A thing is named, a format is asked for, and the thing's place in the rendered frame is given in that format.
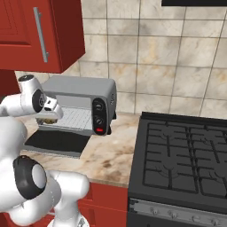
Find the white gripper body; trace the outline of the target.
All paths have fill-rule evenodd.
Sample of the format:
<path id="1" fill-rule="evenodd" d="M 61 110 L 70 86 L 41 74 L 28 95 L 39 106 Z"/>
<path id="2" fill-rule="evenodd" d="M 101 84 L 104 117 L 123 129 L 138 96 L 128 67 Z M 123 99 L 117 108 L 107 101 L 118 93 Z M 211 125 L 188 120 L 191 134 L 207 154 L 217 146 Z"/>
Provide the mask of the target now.
<path id="1" fill-rule="evenodd" d="M 62 119 L 63 118 L 63 110 L 60 105 L 56 105 L 56 107 L 51 111 L 51 118 L 52 119 Z"/>

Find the brown heated bread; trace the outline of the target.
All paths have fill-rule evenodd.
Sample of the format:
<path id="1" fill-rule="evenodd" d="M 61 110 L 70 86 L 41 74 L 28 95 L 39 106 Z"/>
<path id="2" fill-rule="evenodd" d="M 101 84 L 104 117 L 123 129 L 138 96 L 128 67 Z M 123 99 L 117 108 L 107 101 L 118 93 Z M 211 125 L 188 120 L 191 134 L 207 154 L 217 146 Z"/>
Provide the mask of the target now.
<path id="1" fill-rule="evenodd" d="M 53 123 L 56 123 L 58 121 L 58 119 L 41 119 L 41 118 L 36 118 L 36 122 L 38 124 L 53 124 Z"/>

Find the toaster oven glass door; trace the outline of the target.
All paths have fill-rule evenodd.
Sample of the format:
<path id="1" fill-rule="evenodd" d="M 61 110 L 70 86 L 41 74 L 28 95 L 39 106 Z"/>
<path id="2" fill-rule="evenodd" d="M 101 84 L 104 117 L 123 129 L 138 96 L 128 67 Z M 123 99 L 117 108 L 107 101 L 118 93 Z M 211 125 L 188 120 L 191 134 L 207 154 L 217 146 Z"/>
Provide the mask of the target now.
<path id="1" fill-rule="evenodd" d="M 23 149 L 49 155 L 79 158 L 90 138 L 74 132 L 38 130 L 23 145 Z"/>

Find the grey toaster oven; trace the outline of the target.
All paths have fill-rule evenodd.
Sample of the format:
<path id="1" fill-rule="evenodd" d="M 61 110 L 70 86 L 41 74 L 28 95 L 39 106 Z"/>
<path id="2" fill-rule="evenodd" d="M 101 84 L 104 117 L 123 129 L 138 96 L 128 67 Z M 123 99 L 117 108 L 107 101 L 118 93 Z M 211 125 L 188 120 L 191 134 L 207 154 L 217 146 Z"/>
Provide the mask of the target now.
<path id="1" fill-rule="evenodd" d="M 75 77 L 53 75 L 51 79 L 42 84 L 44 93 L 58 100 L 61 108 L 85 108 L 91 110 L 92 129 L 76 130 L 63 128 L 53 124 L 38 124 L 39 130 L 58 130 L 74 132 L 83 136 L 110 135 L 111 121 L 116 119 L 117 92 L 113 79 L 94 77 Z M 104 105 L 102 111 L 96 111 L 94 104 L 101 102 Z M 95 124 L 95 117 L 101 117 L 104 124 Z M 97 132 L 96 128 L 103 128 L 103 132 Z"/>

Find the red drawer front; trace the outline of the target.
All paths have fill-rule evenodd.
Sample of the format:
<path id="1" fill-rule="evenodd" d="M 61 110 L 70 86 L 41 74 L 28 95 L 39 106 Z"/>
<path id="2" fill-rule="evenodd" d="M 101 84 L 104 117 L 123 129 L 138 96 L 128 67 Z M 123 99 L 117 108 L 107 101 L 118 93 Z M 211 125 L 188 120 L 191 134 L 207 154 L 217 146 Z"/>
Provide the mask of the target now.
<path id="1" fill-rule="evenodd" d="M 108 184 L 90 183 L 88 194 L 79 200 L 78 204 L 126 211 L 128 207 L 128 189 Z"/>

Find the red base cupboard door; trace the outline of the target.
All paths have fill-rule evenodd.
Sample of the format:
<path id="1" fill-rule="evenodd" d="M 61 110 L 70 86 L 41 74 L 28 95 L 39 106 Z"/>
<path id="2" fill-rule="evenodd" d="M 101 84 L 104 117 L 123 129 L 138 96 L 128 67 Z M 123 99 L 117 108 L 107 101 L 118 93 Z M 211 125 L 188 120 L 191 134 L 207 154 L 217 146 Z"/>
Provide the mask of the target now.
<path id="1" fill-rule="evenodd" d="M 90 227 L 126 227 L 127 212 L 105 207 L 80 207 Z"/>

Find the black gas hob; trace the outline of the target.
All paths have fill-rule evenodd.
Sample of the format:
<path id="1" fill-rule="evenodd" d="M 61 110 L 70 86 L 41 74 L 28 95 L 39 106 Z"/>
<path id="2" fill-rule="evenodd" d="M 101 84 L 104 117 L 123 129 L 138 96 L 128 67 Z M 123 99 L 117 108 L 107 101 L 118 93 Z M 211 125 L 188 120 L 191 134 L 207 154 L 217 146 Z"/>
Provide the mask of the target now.
<path id="1" fill-rule="evenodd" d="M 171 218 L 169 210 L 177 217 Z M 227 227 L 227 120 L 142 113 L 127 227 Z"/>

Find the black extractor hood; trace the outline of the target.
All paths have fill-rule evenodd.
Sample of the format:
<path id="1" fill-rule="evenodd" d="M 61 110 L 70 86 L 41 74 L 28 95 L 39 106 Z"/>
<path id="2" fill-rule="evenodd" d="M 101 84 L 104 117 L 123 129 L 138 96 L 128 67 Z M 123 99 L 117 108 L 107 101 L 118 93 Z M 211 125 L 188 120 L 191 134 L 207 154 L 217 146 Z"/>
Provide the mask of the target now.
<path id="1" fill-rule="evenodd" d="M 227 0 L 161 0 L 161 6 L 224 7 Z"/>

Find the red wall cupboard door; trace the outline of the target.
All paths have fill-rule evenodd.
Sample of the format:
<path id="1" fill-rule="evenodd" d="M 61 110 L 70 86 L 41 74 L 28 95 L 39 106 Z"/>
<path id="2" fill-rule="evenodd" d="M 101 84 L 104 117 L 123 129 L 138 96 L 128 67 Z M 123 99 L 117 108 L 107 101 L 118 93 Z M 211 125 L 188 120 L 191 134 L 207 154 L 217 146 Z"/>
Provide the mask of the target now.
<path id="1" fill-rule="evenodd" d="M 47 63 L 34 7 L 42 14 Z M 62 73 L 84 54 L 81 0 L 0 0 L 0 69 Z"/>

